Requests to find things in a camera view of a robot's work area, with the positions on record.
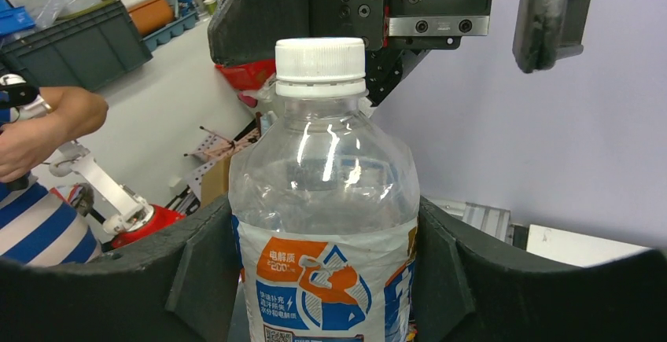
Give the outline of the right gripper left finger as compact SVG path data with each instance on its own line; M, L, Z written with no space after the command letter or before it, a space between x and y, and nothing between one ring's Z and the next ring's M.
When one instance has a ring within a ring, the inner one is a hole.
M4 341L225 341L239 277L230 205L85 264L1 261Z

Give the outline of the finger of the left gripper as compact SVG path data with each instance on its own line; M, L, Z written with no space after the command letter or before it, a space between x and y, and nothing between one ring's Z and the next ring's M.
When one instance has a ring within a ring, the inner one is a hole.
M310 0L223 0L208 25L211 59L223 67L273 59L280 39L311 37Z

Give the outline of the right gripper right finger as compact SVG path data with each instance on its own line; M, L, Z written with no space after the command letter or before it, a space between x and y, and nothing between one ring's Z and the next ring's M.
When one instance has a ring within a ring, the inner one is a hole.
M422 198L412 303L420 341L663 341L666 252L558 263Z

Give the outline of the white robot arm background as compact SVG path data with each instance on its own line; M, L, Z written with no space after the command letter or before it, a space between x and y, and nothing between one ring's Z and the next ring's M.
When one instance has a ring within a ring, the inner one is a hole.
M276 39L350 33L369 43L370 88L380 103L430 50L453 50L463 36L484 35L492 0L222 0L209 28L212 59L224 66L269 58ZM118 246L90 268L21 269L1 263L2 297L17 320L3 318L25 340L63 341L66 314L101 316L100 328L123 311L140 321L113 340L243 341L231 330L238 309L236 226L225 197L184 222L113 181L89 156L71 153L70 171L128 222ZM533 255L458 220L421 199L418 229L401 234L414 259L378 289L359 277L363 313L379 314L379 340L399 340L415 321L420 341L663 341L666 338L666 252L649 249L577 268Z

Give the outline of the clear water bottle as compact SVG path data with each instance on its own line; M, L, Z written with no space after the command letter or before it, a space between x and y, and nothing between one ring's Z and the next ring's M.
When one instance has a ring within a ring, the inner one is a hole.
M420 190L365 94L281 97L233 155L228 199L252 341L404 341Z

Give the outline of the white water bottle cap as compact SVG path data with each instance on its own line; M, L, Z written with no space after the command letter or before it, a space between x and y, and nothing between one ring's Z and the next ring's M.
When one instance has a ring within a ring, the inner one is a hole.
M276 94L299 99L365 94L365 45L360 38L281 39L275 43Z

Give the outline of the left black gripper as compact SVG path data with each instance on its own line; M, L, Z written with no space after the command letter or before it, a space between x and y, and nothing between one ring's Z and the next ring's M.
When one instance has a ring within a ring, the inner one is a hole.
M513 55L522 72L546 71L580 55L591 0L520 0ZM315 37L356 37L366 47L373 106L432 50L456 50L488 34L492 0L309 0Z

